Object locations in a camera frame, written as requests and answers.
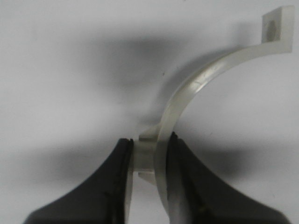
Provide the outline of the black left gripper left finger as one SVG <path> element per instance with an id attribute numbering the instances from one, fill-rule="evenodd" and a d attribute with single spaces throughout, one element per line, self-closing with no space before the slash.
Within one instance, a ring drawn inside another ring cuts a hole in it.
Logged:
<path id="1" fill-rule="evenodd" d="M 27 224 L 125 224 L 132 193 L 133 140 L 119 139 L 112 153 L 84 182 L 32 212 Z"/>

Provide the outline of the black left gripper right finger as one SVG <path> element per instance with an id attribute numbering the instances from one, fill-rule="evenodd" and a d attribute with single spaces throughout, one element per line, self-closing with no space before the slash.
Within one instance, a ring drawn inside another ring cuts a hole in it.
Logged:
<path id="1" fill-rule="evenodd" d="M 171 224 L 288 224 L 284 214 L 226 184 L 173 133 L 167 151 Z"/>

